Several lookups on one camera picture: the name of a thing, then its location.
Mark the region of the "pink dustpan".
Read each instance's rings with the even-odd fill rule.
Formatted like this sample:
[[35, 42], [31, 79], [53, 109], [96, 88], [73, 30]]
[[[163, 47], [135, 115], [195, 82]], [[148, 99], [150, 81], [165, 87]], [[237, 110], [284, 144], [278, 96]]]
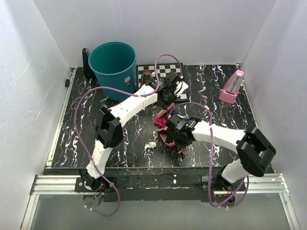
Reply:
[[166, 146], [168, 147], [176, 147], [183, 155], [188, 154], [188, 149], [186, 147], [180, 148], [172, 138], [168, 127], [164, 128], [158, 128], [157, 129], [157, 134], [160, 136], [162, 141], [165, 143]]

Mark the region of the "pink hand brush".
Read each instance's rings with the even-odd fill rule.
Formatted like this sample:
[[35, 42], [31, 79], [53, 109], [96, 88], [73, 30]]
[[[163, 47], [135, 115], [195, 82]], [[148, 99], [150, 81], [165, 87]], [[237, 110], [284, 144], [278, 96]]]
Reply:
[[156, 117], [160, 118], [162, 117], [164, 114], [168, 114], [173, 108], [175, 107], [175, 104], [172, 103], [170, 104], [166, 109], [162, 109], [160, 112], [157, 113]]

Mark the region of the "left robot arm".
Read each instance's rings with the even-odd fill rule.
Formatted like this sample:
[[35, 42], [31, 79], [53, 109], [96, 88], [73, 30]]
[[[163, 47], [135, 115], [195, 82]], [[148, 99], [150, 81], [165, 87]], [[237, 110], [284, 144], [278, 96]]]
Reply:
[[187, 89], [182, 74], [169, 72], [159, 81], [149, 79], [141, 88], [121, 103], [109, 109], [102, 108], [95, 127], [94, 151], [85, 170], [79, 171], [86, 188], [98, 191], [103, 184], [102, 176], [113, 148], [123, 140], [122, 128], [138, 112], [157, 103], [167, 109]]

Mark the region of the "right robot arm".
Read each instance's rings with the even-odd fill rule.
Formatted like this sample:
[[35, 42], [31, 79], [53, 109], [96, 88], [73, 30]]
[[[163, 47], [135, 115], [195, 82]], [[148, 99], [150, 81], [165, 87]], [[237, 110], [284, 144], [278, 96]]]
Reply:
[[194, 141], [201, 141], [238, 154], [237, 160], [224, 166], [214, 178], [208, 180], [208, 185], [215, 189], [226, 191], [249, 175], [262, 177], [276, 155], [275, 147], [256, 127], [248, 130], [228, 129], [194, 117], [184, 119], [179, 115], [170, 116], [166, 126], [180, 149]]

